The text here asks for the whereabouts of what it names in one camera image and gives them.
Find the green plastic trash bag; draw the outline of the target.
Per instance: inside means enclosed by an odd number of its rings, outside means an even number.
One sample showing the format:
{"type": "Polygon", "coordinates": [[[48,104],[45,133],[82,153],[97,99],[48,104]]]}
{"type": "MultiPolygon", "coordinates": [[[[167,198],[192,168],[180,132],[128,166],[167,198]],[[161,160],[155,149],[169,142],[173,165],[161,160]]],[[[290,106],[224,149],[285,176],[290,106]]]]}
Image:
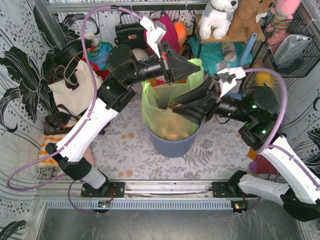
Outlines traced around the green plastic trash bag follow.
{"type": "Polygon", "coordinates": [[[178,104],[175,98],[186,94],[203,83],[204,67],[199,58],[188,62],[200,67],[200,71],[189,75],[185,83],[152,86],[142,83],[141,115],[144,123],[157,137],[168,141],[180,141],[192,136],[199,125],[173,112],[178,104]]]}

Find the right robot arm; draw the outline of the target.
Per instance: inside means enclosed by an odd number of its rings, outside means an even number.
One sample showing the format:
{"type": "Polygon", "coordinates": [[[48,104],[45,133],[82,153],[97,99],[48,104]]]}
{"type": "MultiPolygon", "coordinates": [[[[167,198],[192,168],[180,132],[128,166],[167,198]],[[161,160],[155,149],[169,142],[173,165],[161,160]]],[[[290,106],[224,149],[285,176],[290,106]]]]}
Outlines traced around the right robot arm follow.
{"type": "Polygon", "coordinates": [[[227,193],[234,197],[257,196],[282,206],[301,222],[320,216],[320,179],[303,163],[279,129],[280,112],[273,91],[258,86],[241,99],[222,95],[210,79],[174,100],[173,111],[200,124],[213,116],[243,123],[242,140],[266,158],[284,182],[271,182],[243,170],[236,171],[226,182],[227,193]]]}

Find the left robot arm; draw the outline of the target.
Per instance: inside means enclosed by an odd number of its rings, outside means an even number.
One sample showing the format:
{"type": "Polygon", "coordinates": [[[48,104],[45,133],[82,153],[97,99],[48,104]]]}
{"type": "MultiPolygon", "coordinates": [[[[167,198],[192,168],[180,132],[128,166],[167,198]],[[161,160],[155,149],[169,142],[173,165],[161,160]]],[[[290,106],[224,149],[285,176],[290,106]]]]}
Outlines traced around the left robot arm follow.
{"type": "Polygon", "coordinates": [[[164,76],[166,83],[173,83],[201,69],[178,54],[168,42],[160,43],[159,53],[137,60],[128,45],[113,47],[105,62],[110,74],[94,91],[85,114],[61,141],[48,143],[45,147],[67,176],[83,183],[83,197],[112,198],[115,195],[108,177],[92,166],[84,152],[135,96],[132,85],[160,76],[164,76]]]}

